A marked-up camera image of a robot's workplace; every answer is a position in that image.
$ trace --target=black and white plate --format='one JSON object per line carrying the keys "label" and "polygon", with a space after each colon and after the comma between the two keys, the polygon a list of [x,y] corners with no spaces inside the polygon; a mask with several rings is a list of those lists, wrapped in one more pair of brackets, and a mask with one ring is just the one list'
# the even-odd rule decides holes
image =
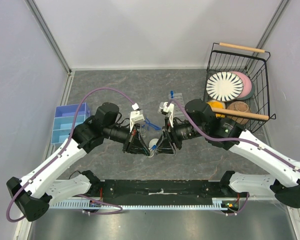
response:
{"label": "black and white plate", "polygon": [[230,102],[236,99],[243,91],[244,83],[238,75],[222,71],[213,74],[206,83],[206,92],[220,102]]}

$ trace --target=gray marble surface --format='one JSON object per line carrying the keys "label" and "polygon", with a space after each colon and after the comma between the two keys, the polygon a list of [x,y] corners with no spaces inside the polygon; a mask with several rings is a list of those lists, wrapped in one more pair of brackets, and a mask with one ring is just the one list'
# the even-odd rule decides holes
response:
{"label": "gray marble surface", "polygon": [[[98,70],[76,71],[68,104],[77,104],[86,93],[100,87],[111,87],[126,93],[145,111],[150,121],[164,125],[164,116],[157,113],[171,90],[182,93],[184,102],[203,98],[206,80],[204,69],[171,70]],[[121,95],[103,90],[87,99],[91,113],[104,102],[119,106],[124,118],[131,111],[130,103]],[[158,138],[160,131],[150,130],[145,142]],[[255,136],[265,142],[260,129]],[[207,143],[204,138],[183,141],[176,155],[146,157],[122,152],[122,144],[105,139],[90,154],[73,164],[60,178],[67,179],[76,170],[93,171],[100,179],[205,179],[219,180],[227,170],[243,174],[266,173],[247,159]]]}

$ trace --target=blue organizer box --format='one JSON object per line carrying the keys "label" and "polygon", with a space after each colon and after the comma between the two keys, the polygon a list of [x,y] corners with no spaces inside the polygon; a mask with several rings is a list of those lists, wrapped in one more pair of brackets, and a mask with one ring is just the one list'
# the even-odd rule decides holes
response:
{"label": "blue organizer box", "polygon": [[[79,104],[57,106],[55,109],[53,130],[51,137],[51,144],[62,144],[70,134],[71,126],[75,118],[75,112]],[[84,102],[78,112],[75,120],[75,126],[82,124],[88,117],[90,117],[90,109],[86,102]]]}

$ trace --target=white wall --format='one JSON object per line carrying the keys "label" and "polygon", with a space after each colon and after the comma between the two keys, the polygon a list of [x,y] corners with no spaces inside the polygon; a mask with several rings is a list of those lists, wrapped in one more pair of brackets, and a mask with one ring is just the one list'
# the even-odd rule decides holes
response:
{"label": "white wall", "polygon": [[25,1],[0,0],[0,240],[16,228],[6,220],[6,182],[42,161],[66,78]]}
{"label": "white wall", "polygon": [[280,0],[35,0],[71,68],[206,66],[213,42],[255,47]]}
{"label": "white wall", "polygon": [[270,107],[277,120],[266,126],[271,144],[300,161],[300,0],[290,1],[266,46]]}

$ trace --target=metal wire rack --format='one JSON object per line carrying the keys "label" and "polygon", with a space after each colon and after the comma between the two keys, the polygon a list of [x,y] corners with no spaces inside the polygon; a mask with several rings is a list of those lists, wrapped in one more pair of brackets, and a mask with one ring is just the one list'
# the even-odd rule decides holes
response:
{"label": "metal wire rack", "polygon": [[[245,55],[237,52],[224,51],[222,48],[235,48],[241,51],[252,51],[262,54],[265,58]],[[243,124],[246,129],[254,133],[261,128],[268,120],[276,119],[276,114],[271,115],[270,111],[270,96],[269,96],[269,81],[267,60],[270,58],[270,52],[262,49],[244,47],[238,45],[232,45],[227,43],[213,43],[207,70],[206,80],[208,80],[213,74],[218,72],[241,72],[247,75],[254,87],[254,95],[247,99],[242,100],[249,106],[251,113],[267,116],[266,119],[259,119],[255,117],[234,117],[231,114],[224,114],[226,117],[236,120],[238,123]],[[204,91],[203,100],[208,102],[212,98],[208,95],[207,91]]]}

